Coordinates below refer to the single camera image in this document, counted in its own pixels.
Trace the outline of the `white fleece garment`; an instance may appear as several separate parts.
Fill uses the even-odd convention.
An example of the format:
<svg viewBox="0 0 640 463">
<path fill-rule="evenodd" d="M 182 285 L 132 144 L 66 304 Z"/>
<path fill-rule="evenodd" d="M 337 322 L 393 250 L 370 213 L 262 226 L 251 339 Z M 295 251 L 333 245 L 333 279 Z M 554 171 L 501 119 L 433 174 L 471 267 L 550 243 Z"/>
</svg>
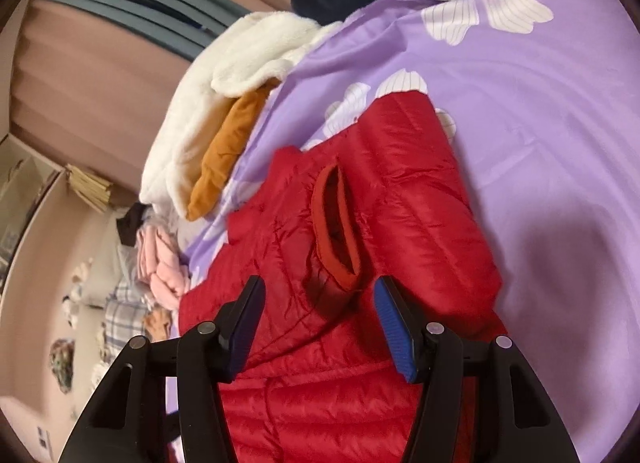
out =
<svg viewBox="0 0 640 463">
<path fill-rule="evenodd" d="M 322 26 L 292 12 L 252 12 L 224 30 L 179 82 L 146 158 L 139 200 L 160 214 L 186 217 L 201 160 L 233 102 L 284 80 L 341 25 Z"/>
</svg>

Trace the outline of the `orange folded garment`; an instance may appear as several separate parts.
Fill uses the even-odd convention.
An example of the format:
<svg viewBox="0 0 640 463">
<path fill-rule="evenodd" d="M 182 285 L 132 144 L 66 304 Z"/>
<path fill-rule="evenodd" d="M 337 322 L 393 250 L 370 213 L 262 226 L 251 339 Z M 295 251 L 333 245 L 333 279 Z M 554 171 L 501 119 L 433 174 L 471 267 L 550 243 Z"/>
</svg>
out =
<svg viewBox="0 0 640 463">
<path fill-rule="evenodd" d="M 269 95 L 279 85 L 278 79 L 269 79 L 256 90 L 232 100 L 230 108 L 224 113 L 221 127 L 204 153 L 200 176 L 196 179 L 186 207 L 186 219 L 190 222 L 213 211 L 228 184 L 235 163 L 248 144 Z"/>
</svg>

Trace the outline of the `purple floral bed sheet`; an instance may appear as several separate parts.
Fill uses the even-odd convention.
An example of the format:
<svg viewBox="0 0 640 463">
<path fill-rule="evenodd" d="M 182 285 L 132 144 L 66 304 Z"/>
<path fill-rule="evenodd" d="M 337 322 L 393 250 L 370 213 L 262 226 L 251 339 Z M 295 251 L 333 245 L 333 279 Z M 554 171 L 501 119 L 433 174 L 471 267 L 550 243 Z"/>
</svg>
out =
<svg viewBox="0 0 640 463">
<path fill-rule="evenodd" d="M 431 100 L 498 268 L 499 335 L 544 385 L 577 461 L 615 459 L 639 405 L 639 34 L 618 0 L 358 10 L 271 95 L 195 248 L 191 290 L 274 153 L 308 151 L 409 90 Z M 476 392 L 464 379 L 456 462 L 472 460 Z"/>
</svg>

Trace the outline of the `plaid grey garment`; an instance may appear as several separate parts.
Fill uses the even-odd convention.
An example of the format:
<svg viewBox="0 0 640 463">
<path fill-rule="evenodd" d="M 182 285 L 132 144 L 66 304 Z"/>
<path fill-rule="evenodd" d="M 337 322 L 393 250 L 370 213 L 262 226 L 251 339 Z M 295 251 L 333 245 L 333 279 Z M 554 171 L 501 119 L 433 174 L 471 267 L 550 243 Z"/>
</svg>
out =
<svg viewBox="0 0 640 463">
<path fill-rule="evenodd" d="M 140 290 L 130 287 L 126 278 L 120 279 L 104 307 L 104 348 L 108 359 L 114 359 L 132 337 L 149 336 L 143 325 L 149 311 L 149 303 Z"/>
</svg>

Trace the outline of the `pink crumpled garment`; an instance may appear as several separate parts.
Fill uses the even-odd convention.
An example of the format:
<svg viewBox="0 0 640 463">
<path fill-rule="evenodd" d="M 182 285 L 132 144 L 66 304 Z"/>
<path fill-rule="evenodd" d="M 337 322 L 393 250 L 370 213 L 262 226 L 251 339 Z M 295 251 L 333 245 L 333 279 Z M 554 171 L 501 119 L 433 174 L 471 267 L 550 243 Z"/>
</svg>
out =
<svg viewBox="0 0 640 463">
<path fill-rule="evenodd" d="M 154 304 L 169 311 L 179 308 L 182 295 L 189 290 L 190 275 L 164 227 L 143 225 L 138 230 L 137 278 L 149 287 Z"/>
</svg>

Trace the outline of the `red quilted down jacket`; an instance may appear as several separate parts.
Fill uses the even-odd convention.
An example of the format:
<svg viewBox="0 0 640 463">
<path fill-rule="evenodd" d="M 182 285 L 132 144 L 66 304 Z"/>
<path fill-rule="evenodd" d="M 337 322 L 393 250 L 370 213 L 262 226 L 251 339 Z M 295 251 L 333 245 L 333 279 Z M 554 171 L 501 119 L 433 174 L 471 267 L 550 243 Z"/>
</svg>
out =
<svg viewBox="0 0 640 463">
<path fill-rule="evenodd" d="M 431 100 L 375 101 L 308 151 L 274 153 L 228 218 L 179 329 L 214 318 L 252 275 L 266 305 L 244 371 L 221 388 L 242 462 L 397 462 L 420 388 L 396 371 L 373 304 L 382 275 L 423 315 L 467 339 L 503 324 L 501 278 Z"/>
</svg>

